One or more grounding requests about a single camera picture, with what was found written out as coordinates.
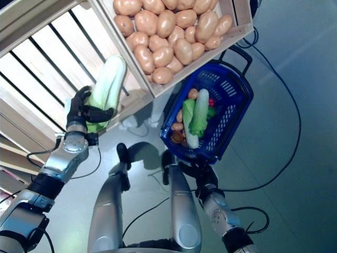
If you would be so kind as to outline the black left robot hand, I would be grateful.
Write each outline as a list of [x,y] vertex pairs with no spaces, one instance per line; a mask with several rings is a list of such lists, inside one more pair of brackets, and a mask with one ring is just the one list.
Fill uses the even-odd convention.
[[114,114],[113,108],[102,110],[92,105],[85,105],[85,99],[91,94],[91,87],[84,86],[71,99],[70,110],[66,117],[67,132],[70,131],[70,127],[73,125],[87,128],[87,122],[102,123],[112,118]]

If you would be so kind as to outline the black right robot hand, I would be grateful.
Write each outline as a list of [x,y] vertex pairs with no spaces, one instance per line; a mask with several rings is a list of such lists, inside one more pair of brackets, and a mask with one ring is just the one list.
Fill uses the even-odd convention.
[[207,163],[178,163],[181,171],[195,179],[197,190],[207,186],[218,187],[218,177],[213,168]]

